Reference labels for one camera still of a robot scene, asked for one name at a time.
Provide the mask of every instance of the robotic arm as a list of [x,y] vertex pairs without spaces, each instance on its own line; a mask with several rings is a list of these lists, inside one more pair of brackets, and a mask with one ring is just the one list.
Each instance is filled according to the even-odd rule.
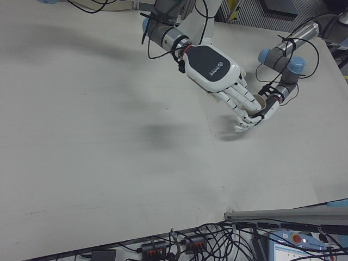
[[[59,0],[38,1],[56,3]],[[179,71],[186,73],[217,100],[224,101],[237,115],[236,132],[246,131],[268,120],[296,88],[305,66],[301,57],[293,57],[297,48],[315,37],[348,45],[348,11],[310,20],[297,33],[283,38],[273,49],[260,52],[259,62],[277,71],[281,80],[275,88],[268,84],[259,94],[252,95],[247,90],[244,70],[212,45],[214,16],[222,0],[197,0],[193,12],[176,27],[184,2],[157,0],[150,16],[144,20],[143,41],[147,35],[164,50],[171,52],[179,64]]]
[[236,131],[255,126],[262,118],[251,118],[247,111],[260,111],[258,100],[264,101],[247,90],[242,68],[211,44],[213,19],[222,0],[197,1],[196,9],[175,27],[182,2],[157,1],[143,25],[144,33],[172,52],[181,72],[237,114]]

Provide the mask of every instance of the black cable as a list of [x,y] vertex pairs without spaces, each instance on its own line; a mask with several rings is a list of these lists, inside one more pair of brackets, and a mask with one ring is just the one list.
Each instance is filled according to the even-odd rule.
[[329,237],[339,248],[343,248],[343,246],[338,243],[337,240],[334,239],[333,236],[331,236],[330,234],[325,234],[327,237]]
[[[244,233],[247,233],[247,234],[255,235],[255,232],[249,232],[249,231],[244,230],[244,229],[241,229],[241,228],[239,228],[238,230],[240,230],[240,231],[242,231],[242,232],[244,232]],[[278,241],[278,240],[276,240],[276,239],[273,239],[273,238],[270,238],[270,237],[268,237],[268,236],[266,236],[266,235],[262,235],[262,234],[258,234],[258,233],[257,233],[257,235],[260,236],[260,237],[263,237],[263,238],[268,238],[269,240],[271,240],[271,241],[273,241],[273,242],[275,242],[275,243],[278,243],[278,244],[280,244],[280,245],[289,246],[289,245],[286,244],[286,243],[280,242],[280,241]],[[308,248],[303,248],[303,247],[298,247],[298,246],[296,246],[295,248],[296,248],[297,250],[301,250],[301,251],[303,251],[303,252],[304,252],[304,251],[308,251]],[[340,251],[343,251],[343,250],[348,250],[348,247],[344,247],[344,248],[335,248],[335,249],[333,249],[333,250],[330,250],[330,249],[323,249],[323,250],[311,249],[310,251],[311,251],[311,252],[315,252],[315,253],[336,253],[336,252],[340,252]]]
[[[102,2],[98,2],[98,1],[96,1],[96,0],[90,0],[90,1],[92,1],[92,2],[94,2],[94,3],[96,3],[96,4],[104,4],[104,3],[102,3]],[[107,4],[112,4],[112,3],[115,3],[117,0],[113,0],[113,1],[111,1],[111,2],[108,2]]]
[[289,102],[291,102],[293,99],[295,99],[298,95],[299,95],[299,92],[300,92],[300,88],[299,88],[299,84],[296,83],[296,87],[297,87],[297,93],[294,97],[292,97],[290,100],[288,100],[286,103],[283,103],[283,104],[280,104],[279,106],[285,106],[287,105]]
[[79,254],[77,253],[80,257],[83,257],[83,258],[91,258],[92,255],[91,254]]
[[[167,11],[164,15],[167,15],[168,13],[170,13],[171,11],[173,11],[176,7],[178,7],[180,4],[182,4],[183,2],[186,2],[186,0],[183,0],[183,1],[178,1],[178,3],[177,4],[175,4],[174,6],[172,6],[172,8],[170,8],[169,9],[169,11]],[[151,17],[149,18],[149,21],[147,22],[148,24],[147,24],[147,27],[146,28],[148,28],[148,25],[150,24],[150,22],[151,22]],[[171,52],[172,52],[172,50],[170,50],[170,51],[168,51],[168,52],[166,52],[166,53],[164,53],[164,54],[161,54],[161,55],[159,55],[159,56],[156,56],[156,57],[151,57],[150,56],[150,41],[151,41],[151,35],[152,35],[152,33],[154,32],[154,30],[156,29],[156,27],[158,26],[158,24],[160,23],[160,21],[158,20],[157,21],[157,24],[153,27],[153,29],[152,29],[152,31],[148,34],[148,43],[147,43],[147,57],[149,58],[149,59],[151,59],[151,60],[153,60],[153,59],[158,59],[158,58],[161,58],[161,57],[163,57],[163,56],[165,56],[165,55],[167,55],[167,54],[170,54]]]
[[125,245],[122,244],[122,243],[117,243],[117,245],[119,245],[119,246],[121,246],[121,247],[123,247],[123,248],[125,248],[125,249],[127,249],[127,250],[129,250],[129,251],[138,253],[138,251],[137,251],[136,249],[130,248],[130,247],[128,247],[128,246],[125,246]]
[[[277,238],[279,238],[279,239],[285,241],[285,242],[288,243],[291,247],[297,248],[297,246],[296,246],[295,244],[293,244],[293,243],[290,242],[290,241],[287,241],[286,239],[280,237],[279,235],[277,235],[277,234],[275,234],[275,233],[272,233],[272,232],[270,232],[270,231],[267,231],[267,230],[264,230],[264,229],[261,229],[261,228],[256,228],[256,229],[257,229],[257,230],[260,230],[260,231],[263,231],[263,232],[266,232],[266,233],[269,233],[269,234],[273,235],[274,237],[277,237]],[[311,253],[309,253],[308,251],[304,251],[304,250],[302,250],[302,251],[303,251],[304,253],[306,253],[306,254],[311,255]]]
[[215,234],[216,234],[217,232],[225,231],[226,229],[222,229],[222,230],[220,230],[220,231],[215,231],[215,232],[210,231],[209,233],[203,233],[203,232],[201,232],[201,231],[199,230],[199,229],[201,229],[201,228],[203,228],[203,227],[205,227],[206,229],[209,229],[209,228],[208,228],[208,225],[216,226],[216,224],[213,224],[213,223],[204,224],[204,225],[202,225],[202,226],[200,226],[200,227],[197,227],[197,228],[195,229],[195,234],[211,235],[211,236],[213,237],[213,239],[215,239],[215,244],[214,244],[214,246],[212,246],[212,245],[210,244],[210,242],[209,242],[210,240],[207,240],[207,245],[210,247],[210,251],[209,251],[208,249],[206,249],[206,251],[208,252],[208,256],[206,256],[206,258],[209,258],[209,257],[211,256],[211,257],[213,257],[214,259],[215,259],[215,258],[218,259],[218,260],[223,259],[223,258],[225,258],[225,256],[223,256],[223,255],[221,254],[220,248],[218,247],[217,249],[215,249],[216,246],[219,245],[219,241],[222,239],[222,237],[220,237],[219,239],[217,239]]
[[238,239],[238,246],[236,246],[237,247],[237,252],[235,253],[235,257],[234,257],[233,261],[236,261],[236,259],[237,259],[237,256],[238,256],[238,253],[239,253],[239,250],[240,250],[239,246],[240,246],[240,237]]
[[257,76],[257,71],[259,70],[259,68],[261,67],[261,65],[263,64],[259,64],[255,70],[255,77],[256,77],[256,80],[260,83],[270,83],[270,81],[268,80],[260,80],[259,77]]
[[223,258],[223,256],[221,255],[221,250],[220,250],[220,248],[218,247],[218,248],[215,250],[216,246],[219,246],[219,241],[222,239],[222,237],[220,237],[219,239],[217,239],[217,238],[216,238],[217,235],[215,235],[215,234],[216,234],[217,232],[218,232],[218,233],[221,233],[221,232],[223,232],[223,231],[225,231],[225,229],[220,230],[220,231],[216,231],[216,232],[210,231],[209,233],[201,233],[202,235],[204,235],[204,234],[211,235],[211,236],[213,237],[213,239],[215,240],[214,246],[211,246],[209,240],[207,241],[207,244],[209,245],[209,247],[210,247],[210,249],[211,249],[211,252],[209,253],[209,255],[208,255],[207,257],[212,256],[212,257],[214,257],[214,259],[216,258],[216,259],[218,259],[218,260],[220,260],[220,259]]
[[316,48],[316,46],[314,44],[312,44],[310,41],[308,41],[306,39],[301,39],[301,38],[287,38],[287,39],[301,40],[301,41],[304,41],[304,42],[310,44],[314,48],[314,50],[316,52],[316,66],[314,68],[314,71],[310,75],[308,75],[308,76],[300,77],[300,79],[307,79],[307,78],[311,77],[313,74],[315,74],[315,72],[316,72],[316,70],[318,69],[318,66],[319,66],[320,55],[319,55],[318,49]]
[[197,13],[199,13],[201,16],[203,16],[204,18],[208,18],[208,19],[212,19],[212,18],[214,18],[215,16],[207,16],[207,15],[204,15],[204,14],[202,14],[199,10],[198,10],[198,8],[197,8],[197,6],[196,6],[196,1],[195,1],[195,9],[196,9],[196,11],[197,11]]
[[240,245],[238,246],[238,249],[240,250],[240,252],[243,253],[246,259],[248,259],[248,261],[252,261],[252,258],[240,247]]
[[250,247],[250,245],[249,245],[249,243],[245,240],[245,238],[244,237],[242,237],[241,235],[240,235],[240,238],[242,238],[242,240],[245,242],[245,244],[246,245],[244,245],[245,246],[245,248],[250,252],[250,254],[252,255],[252,258],[253,258],[253,260],[256,260],[256,257],[255,257],[255,255],[254,255],[254,253],[252,252],[252,249],[251,249],[251,247]]
[[204,34],[206,33],[206,29],[207,29],[208,19],[209,19],[209,12],[208,12],[207,2],[206,2],[206,0],[202,0],[202,1],[203,1],[203,4],[204,4],[204,8],[206,10],[206,16],[205,16],[206,22],[204,23],[204,27],[203,27],[203,31],[202,31],[202,35],[201,35],[201,39],[200,39],[200,43],[199,44],[201,44],[202,41],[203,41]]
[[[179,48],[176,48],[176,49],[174,49],[174,51],[177,51],[177,50],[180,50],[180,49],[184,49],[185,47],[179,47]],[[149,58],[149,59],[151,59],[151,60],[154,60],[154,59],[158,59],[158,58],[161,58],[161,57],[163,57],[163,56],[165,56],[165,55],[167,55],[167,54],[170,54],[172,51],[168,51],[168,52],[166,52],[166,53],[164,53],[164,54],[161,54],[161,55],[159,55],[159,56],[155,56],[155,57],[151,57],[150,56],[150,39],[149,39],[149,41],[148,41],[148,49],[147,49],[147,57]]]
[[303,25],[305,25],[305,23],[311,21],[311,20],[314,20],[320,16],[324,16],[324,15],[330,15],[330,13],[324,13],[324,14],[320,14],[320,15],[316,15],[314,17],[310,17],[310,18],[307,18],[306,20],[304,20],[299,26],[297,26],[287,37],[290,37],[294,32],[296,32],[297,30],[299,30]]
[[80,9],[81,11],[84,11],[84,12],[87,13],[87,14],[96,14],[96,13],[98,13],[98,12],[100,12],[101,10],[104,9],[104,7],[109,3],[109,0],[105,0],[105,2],[102,4],[102,6],[101,6],[99,9],[95,10],[95,11],[88,11],[88,10],[85,10],[85,9],[83,9],[82,7],[80,7],[78,4],[75,4],[75,3],[71,2],[70,0],[67,0],[67,2],[70,3],[70,4],[72,4],[74,7]]
[[255,259],[255,256],[254,256],[253,253],[252,253],[252,251],[248,248],[248,246],[247,246],[246,244],[240,242],[240,245],[243,246],[245,249],[248,250],[249,253],[252,254],[252,257],[251,257],[250,255],[248,255],[248,257],[249,257],[251,260],[256,260],[256,259]]

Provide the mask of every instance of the white tabletop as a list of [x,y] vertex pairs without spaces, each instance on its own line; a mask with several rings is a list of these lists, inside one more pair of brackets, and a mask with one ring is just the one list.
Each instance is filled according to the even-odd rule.
[[[0,260],[348,197],[348,86],[323,41],[298,98],[235,134],[234,114],[171,57],[147,58],[141,20],[1,1]],[[277,32],[217,24],[214,43],[257,92],[257,55]],[[314,51],[296,54],[310,73]]]

